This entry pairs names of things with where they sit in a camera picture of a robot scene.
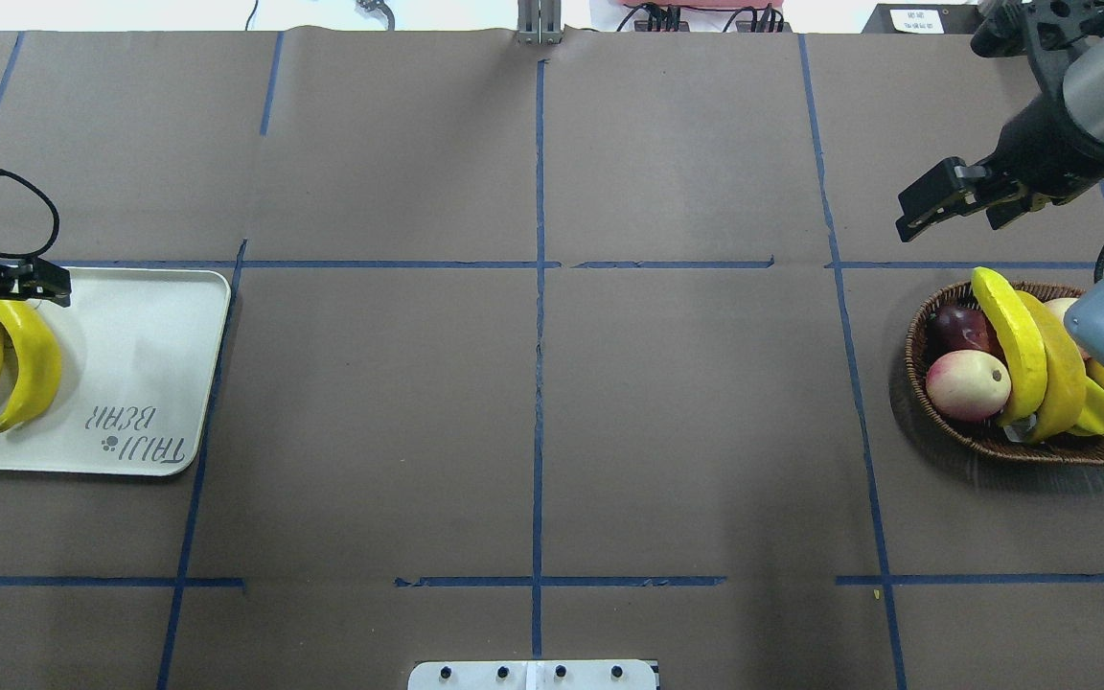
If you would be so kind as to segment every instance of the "white tray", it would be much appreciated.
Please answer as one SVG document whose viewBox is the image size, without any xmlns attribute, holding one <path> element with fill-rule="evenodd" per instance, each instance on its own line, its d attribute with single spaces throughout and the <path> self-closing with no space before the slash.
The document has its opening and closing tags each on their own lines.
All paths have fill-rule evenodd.
<svg viewBox="0 0 1104 690">
<path fill-rule="evenodd" d="M 62 346 L 53 406 L 0 433 L 4 470 L 169 476 L 189 467 L 229 314 L 215 272 L 71 270 L 71 306 L 36 307 Z M 9 350 L 0 411 L 14 383 Z"/>
</svg>

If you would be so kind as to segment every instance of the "fruit basket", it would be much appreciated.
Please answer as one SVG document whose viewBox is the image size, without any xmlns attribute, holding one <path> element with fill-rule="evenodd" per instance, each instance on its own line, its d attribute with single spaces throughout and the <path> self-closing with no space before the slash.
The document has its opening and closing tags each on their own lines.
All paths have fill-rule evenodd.
<svg viewBox="0 0 1104 690">
<path fill-rule="evenodd" d="M 1057 297 L 1080 297 L 1084 291 L 1065 285 L 1025 283 L 1012 280 L 1012 287 L 1032 294 L 1039 300 L 1054 300 Z M 925 390 L 928 369 L 926 323 L 931 315 L 940 307 L 958 305 L 977 307 L 969 283 L 958 283 L 940 289 L 933 294 L 914 315 L 911 328 L 905 336 L 905 370 L 911 383 L 912 393 L 919 405 L 933 423 L 949 438 L 960 443 L 968 449 L 976 450 L 986 457 L 1002 460 L 1026 463 L 1087 464 L 1087 466 L 1104 466 L 1104 436 L 1079 437 L 1069 433 L 1051 437 L 1038 445 L 1025 445 L 1008 440 L 1004 429 L 994 421 L 983 423 L 960 423 L 940 415 Z"/>
</svg>

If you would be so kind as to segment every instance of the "white floor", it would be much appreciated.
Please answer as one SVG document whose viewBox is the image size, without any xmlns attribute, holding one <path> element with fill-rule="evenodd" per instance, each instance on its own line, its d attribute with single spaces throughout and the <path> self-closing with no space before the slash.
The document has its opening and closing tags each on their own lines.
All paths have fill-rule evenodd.
<svg viewBox="0 0 1104 690">
<path fill-rule="evenodd" d="M 913 3 L 912 0 L 884 0 Z M 974 4 L 977 0 L 954 0 Z M 399 30 L 468 31 L 513 28 L 517 0 L 389 0 Z M 0 0 L 0 31 L 232 31 L 245 28 L 253 0 Z M 875 0 L 785 0 L 798 32 L 858 33 Z M 564 0 L 564 23 L 614 31 L 628 10 L 622 0 Z M 716 31 L 728 13 L 684 11 L 693 31 Z M 385 26 L 381 14 L 360 11 L 354 0 L 258 0 L 251 30 L 323 25 L 349 31 Z"/>
</svg>

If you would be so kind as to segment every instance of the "gray table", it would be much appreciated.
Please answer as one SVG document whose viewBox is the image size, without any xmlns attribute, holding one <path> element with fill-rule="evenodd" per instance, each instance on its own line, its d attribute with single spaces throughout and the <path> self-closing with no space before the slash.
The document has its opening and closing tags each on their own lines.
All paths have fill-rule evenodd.
<svg viewBox="0 0 1104 690">
<path fill-rule="evenodd" d="M 1104 468 L 890 393 L 975 263 L 1090 283 L 1103 192 L 892 227 L 1033 93 L 964 36 L 0 34 L 53 257 L 237 288 L 195 467 L 0 473 L 0 687 L 1104 687 Z M 0 245 L 43 222 L 0 184 Z"/>
</svg>

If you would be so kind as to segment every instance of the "wicker basket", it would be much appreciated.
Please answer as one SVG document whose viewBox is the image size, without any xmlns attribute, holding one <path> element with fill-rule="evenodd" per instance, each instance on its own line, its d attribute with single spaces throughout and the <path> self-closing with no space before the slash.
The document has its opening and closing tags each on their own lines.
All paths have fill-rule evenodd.
<svg viewBox="0 0 1104 690">
<path fill-rule="evenodd" d="M 1043 283 L 1012 283 L 1012 287 L 1023 289 L 1042 301 L 1054 300 L 1057 297 L 1080 297 L 1084 293 L 1083 289 L 1075 287 Z M 925 327 L 927 319 L 932 317 L 934 311 L 947 305 L 977 307 L 977 300 L 969 289 L 969 283 L 949 285 L 949 287 L 933 294 L 932 298 L 919 307 L 917 314 L 914 315 L 914 320 L 911 322 L 911 330 L 905 337 L 905 370 L 911 382 L 912 393 L 917 397 L 926 415 L 945 435 L 978 454 L 1004 460 L 1104 466 L 1104 436 L 1082 438 L 1069 433 L 1060 433 L 1060 435 L 1039 443 L 1037 446 L 1027 446 L 1023 443 L 1008 440 L 1004 429 L 996 426 L 992 421 L 973 424 L 940 416 L 940 412 L 930 402 L 924 388 L 927 373 Z"/>
</svg>

